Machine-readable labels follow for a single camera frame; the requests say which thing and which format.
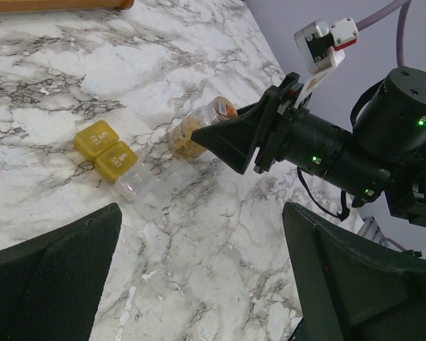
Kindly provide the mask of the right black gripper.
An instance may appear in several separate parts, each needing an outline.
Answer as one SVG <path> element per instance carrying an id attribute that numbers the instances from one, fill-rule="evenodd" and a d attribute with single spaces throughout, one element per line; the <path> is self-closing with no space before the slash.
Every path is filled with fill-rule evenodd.
<path id="1" fill-rule="evenodd" d="M 257 148 L 257 173 L 268 172 L 282 161 L 309 174 L 328 173 L 341 151 L 341 129 L 312 114 L 308 99 L 295 104 L 303 88 L 299 79 L 295 72 L 287 74 L 257 103 L 240 108 L 237 118 L 194 131 L 192 141 L 241 175 Z"/>

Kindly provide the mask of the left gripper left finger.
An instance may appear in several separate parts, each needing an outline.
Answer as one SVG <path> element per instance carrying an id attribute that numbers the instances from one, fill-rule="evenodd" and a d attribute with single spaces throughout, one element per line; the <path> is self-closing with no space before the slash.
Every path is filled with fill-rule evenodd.
<path id="1" fill-rule="evenodd" d="M 0 340 L 88 340 L 121 222 L 112 203 L 0 250 Z"/>

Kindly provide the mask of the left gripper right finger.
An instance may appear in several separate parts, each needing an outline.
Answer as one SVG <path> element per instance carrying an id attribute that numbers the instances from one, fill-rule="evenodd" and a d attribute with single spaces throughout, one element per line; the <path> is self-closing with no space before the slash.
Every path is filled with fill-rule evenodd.
<path id="1" fill-rule="evenodd" d="M 283 226 L 302 308 L 290 340 L 426 340 L 426 260 L 294 202 Z"/>

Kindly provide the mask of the yellow weekly pill organizer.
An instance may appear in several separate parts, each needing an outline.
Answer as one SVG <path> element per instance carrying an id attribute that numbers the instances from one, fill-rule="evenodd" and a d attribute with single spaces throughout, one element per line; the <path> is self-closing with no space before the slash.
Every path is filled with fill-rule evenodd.
<path id="1" fill-rule="evenodd" d="M 197 179 L 197 172 L 185 161 L 175 161 L 161 175 L 153 175 L 104 120 L 79 131 L 74 137 L 74 145 L 128 201 L 150 208 L 164 206 L 173 195 Z"/>

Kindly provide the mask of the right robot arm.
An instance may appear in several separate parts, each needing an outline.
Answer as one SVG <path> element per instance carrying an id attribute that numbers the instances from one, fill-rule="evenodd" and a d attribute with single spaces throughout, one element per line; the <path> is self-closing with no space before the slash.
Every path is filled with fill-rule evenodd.
<path id="1" fill-rule="evenodd" d="M 384 195 L 390 214 L 426 227 L 426 72 L 397 67 L 354 105 L 347 131 L 314 114 L 302 98 L 297 73 L 240 108 L 235 119 L 198 129 L 192 140 L 237 173 L 257 173 L 288 161 L 336 186 L 345 220 Z"/>

